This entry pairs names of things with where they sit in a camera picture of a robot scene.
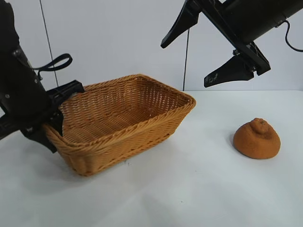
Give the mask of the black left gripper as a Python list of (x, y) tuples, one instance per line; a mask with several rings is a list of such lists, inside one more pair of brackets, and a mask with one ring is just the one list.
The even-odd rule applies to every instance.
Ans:
[(73, 80), (47, 91), (40, 73), (64, 69), (71, 62), (71, 55), (65, 53), (45, 66), (32, 68), (22, 49), (0, 55), (0, 106), (5, 113), (0, 118), (1, 138), (22, 130), (27, 139), (57, 152), (40, 125), (48, 122), (62, 136), (64, 116), (58, 108), (72, 95), (83, 93), (84, 88)]

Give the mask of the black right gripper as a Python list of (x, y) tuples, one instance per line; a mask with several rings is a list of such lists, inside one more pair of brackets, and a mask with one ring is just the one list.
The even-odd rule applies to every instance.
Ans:
[(254, 72), (270, 70), (269, 61), (254, 41), (287, 18), (302, 10), (301, 0), (186, 0), (161, 48), (196, 25), (202, 11), (234, 46), (235, 54), (225, 64), (204, 78), (204, 87), (233, 81), (248, 81)]

